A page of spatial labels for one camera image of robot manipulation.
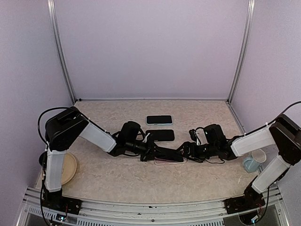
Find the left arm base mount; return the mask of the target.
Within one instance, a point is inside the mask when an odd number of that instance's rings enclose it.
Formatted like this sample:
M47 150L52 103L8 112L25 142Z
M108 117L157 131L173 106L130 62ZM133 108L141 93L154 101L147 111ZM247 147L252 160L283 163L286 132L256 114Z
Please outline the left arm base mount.
M80 199L75 199L75 198L69 198L69 197L55 197L55 198L42 198L42 206L64 212L67 214L74 214L74 215L79 215L79 211L82 205L82 200Z

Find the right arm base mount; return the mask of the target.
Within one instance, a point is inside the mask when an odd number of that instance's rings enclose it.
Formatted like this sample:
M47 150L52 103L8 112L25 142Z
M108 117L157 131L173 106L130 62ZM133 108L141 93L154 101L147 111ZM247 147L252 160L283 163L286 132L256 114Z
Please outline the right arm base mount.
M266 204L262 195L257 198L251 196L239 196L235 198L228 198L224 200L225 208L227 214L239 213L247 210L252 210L258 208L260 205L264 206Z

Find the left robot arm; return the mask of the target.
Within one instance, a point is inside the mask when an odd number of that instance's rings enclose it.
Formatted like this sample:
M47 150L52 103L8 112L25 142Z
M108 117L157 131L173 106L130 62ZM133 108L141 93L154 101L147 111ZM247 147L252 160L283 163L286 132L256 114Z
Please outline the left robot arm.
M63 196L62 170L67 150L77 141L84 139L107 154L117 157L131 152L140 156L141 161L163 159L181 163L184 158L179 151L156 147L151 135L143 133L140 124L128 121L115 134L98 126L76 107L59 107L60 113L45 123L45 135L41 136L46 145L39 158L43 180L41 203L57 210L71 204L79 208L81 200Z

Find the pink phone case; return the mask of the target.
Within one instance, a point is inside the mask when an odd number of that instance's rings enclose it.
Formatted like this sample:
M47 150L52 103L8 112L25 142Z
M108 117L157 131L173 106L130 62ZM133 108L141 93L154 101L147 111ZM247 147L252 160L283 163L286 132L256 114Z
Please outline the pink phone case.
M187 162L186 158L183 158L183 161L169 161L165 159L155 159L154 164L155 165L177 165L177 164L185 164Z

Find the black phone brown edge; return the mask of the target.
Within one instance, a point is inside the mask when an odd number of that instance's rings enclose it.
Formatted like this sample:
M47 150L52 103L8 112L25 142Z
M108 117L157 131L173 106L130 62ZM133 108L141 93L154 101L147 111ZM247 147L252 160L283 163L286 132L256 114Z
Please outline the black phone brown edge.
M158 155L155 158L161 161L168 162L184 162L184 159L178 155Z

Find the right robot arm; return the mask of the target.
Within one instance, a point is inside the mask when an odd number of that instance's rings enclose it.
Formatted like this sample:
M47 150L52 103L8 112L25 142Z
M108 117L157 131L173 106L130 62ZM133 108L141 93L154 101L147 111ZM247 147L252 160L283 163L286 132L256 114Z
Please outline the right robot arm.
M188 160L197 162L203 162L213 156L231 161L264 147L277 147L277 156L245 189L240 199L240 204L245 209L252 208L270 185L280 180L291 166L301 160L301 128L284 112L264 126L231 139L225 137L218 124L211 124L202 130L207 140L206 144L185 142L176 152Z

